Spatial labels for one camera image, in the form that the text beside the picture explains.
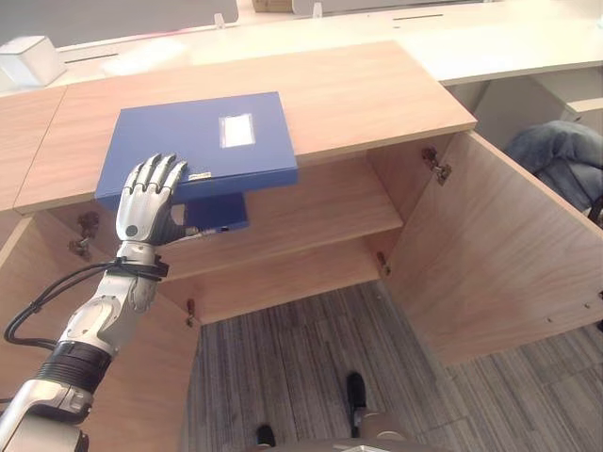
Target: gray jacket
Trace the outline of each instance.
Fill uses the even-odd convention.
[[[603,137],[588,127],[537,125],[519,133],[505,153],[580,212],[603,196]]]

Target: cabinet hinge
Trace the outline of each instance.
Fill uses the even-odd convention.
[[[387,264],[387,259],[385,259],[385,254],[382,251],[377,252],[377,261],[379,261],[379,265],[385,276],[389,276],[392,272],[391,267]]]
[[[82,238],[79,240],[71,240],[68,244],[69,250],[85,261],[90,261],[92,256],[90,254],[89,244],[92,238],[96,237],[100,224],[100,217],[96,212],[86,212],[77,218],[77,224],[82,229]]]
[[[187,300],[187,312],[188,312],[188,317],[187,317],[186,323],[189,328],[192,328],[193,320],[195,319],[195,300],[194,299]]]
[[[421,151],[421,155],[425,165],[427,165],[427,167],[435,173],[437,183],[442,186],[452,173],[452,167],[448,163],[445,165],[440,165],[440,162],[437,159],[437,151],[435,148],[425,148],[423,151]]]

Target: robotic arm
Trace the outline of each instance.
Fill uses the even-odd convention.
[[[52,354],[0,417],[0,451],[83,452],[88,437],[77,427],[93,395],[167,275],[155,246],[185,235],[171,218],[171,199],[186,166],[155,155],[137,165],[122,191],[116,227],[122,245],[96,293],[70,318]]]

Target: person's foot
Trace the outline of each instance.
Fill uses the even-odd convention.
[[[350,405],[351,437],[358,438],[358,420],[356,411],[367,407],[367,389],[365,381],[358,372],[351,372],[346,380],[348,387],[348,404]]]
[[[274,433],[268,424],[258,427],[255,431],[255,437],[258,445],[267,444],[270,447],[274,447],[276,445],[276,441],[274,441]]]

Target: wooden cabinet door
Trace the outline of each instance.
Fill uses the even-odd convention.
[[[426,185],[385,277],[443,363],[603,318],[603,231],[475,133],[443,160],[452,173]]]

